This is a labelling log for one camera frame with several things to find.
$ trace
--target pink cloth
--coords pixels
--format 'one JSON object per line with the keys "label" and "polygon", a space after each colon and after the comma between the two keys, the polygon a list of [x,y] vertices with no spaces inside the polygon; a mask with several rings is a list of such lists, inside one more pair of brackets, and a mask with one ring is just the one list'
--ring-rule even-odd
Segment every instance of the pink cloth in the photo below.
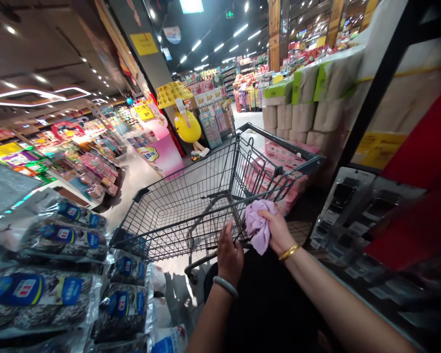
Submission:
{"label": "pink cloth", "polygon": [[253,235],[250,244],[260,255],[265,253],[270,241],[268,221],[258,214],[258,211],[262,209],[276,214],[274,202],[269,200],[255,200],[245,209],[246,232],[249,236]]}

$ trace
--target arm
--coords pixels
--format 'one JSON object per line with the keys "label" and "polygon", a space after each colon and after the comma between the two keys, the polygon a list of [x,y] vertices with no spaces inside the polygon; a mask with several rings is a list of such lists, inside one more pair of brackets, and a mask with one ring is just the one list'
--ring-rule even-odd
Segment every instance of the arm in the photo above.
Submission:
{"label": "arm", "polygon": [[[295,241],[279,211],[268,219],[270,246],[281,256]],[[348,352],[416,352],[415,348],[356,296],[331,277],[303,248],[285,265]]]}
{"label": "arm", "polygon": [[[244,250],[232,244],[232,221],[222,228],[218,244],[219,276],[237,287],[244,266]],[[214,283],[207,303],[191,336],[186,353],[221,352],[225,324],[232,304],[232,295]]]}

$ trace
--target yellow lamp shade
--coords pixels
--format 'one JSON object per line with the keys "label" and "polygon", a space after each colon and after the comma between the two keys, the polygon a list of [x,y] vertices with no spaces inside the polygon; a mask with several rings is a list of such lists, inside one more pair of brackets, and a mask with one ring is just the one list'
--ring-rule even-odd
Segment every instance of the yellow lamp shade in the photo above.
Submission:
{"label": "yellow lamp shade", "polygon": [[186,115],[180,112],[175,113],[175,128],[178,135],[186,143],[194,143],[201,137],[201,126],[189,110],[186,111]]}
{"label": "yellow lamp shade", "polygon": [[177,98],[181,98],[182,101],[185,101],[192,96],[193,94],[179,81],[169,82],[157,88],[157,101],[160,109],[174,105],[175,99]]}

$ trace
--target gold bracelet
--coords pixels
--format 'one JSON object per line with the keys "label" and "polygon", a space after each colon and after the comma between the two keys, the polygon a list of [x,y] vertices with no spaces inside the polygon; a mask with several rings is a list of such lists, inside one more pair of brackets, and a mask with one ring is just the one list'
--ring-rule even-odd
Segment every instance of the gold bracelet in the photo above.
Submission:
{"label": "gold bracelet", "polygon": [[294,244],[291,246],[291,248],[289,250],[287,250],[284,254],[282,254],[279,257],[279,261],[284,262],[286,261],[293,253],[295,253],[295,251],[299,249],[299,244]]}

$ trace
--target shopping basket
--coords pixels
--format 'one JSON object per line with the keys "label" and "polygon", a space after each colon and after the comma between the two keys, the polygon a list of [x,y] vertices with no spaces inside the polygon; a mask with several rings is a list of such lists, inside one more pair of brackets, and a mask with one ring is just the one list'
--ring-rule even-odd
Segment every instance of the shopping basket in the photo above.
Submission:
{"label": "shopping basket", "polygon": [[[305,162],[285,171],[253,146],[242,132],[251,129],[303,158]],[[126,249],[149,261],[158,261],[203,249],[216,249],[220,230],[232,220],[232,237],[249,238],[245,208],[256,199],[280,201],[302,176],[320,166],[323,156],[305,151],[254,125],[238,129],[223,148],[160,181],[141,189],[116,230],[110,246]],[[196,283],[192,269],[216,256],[213,253],[185,269]]]}

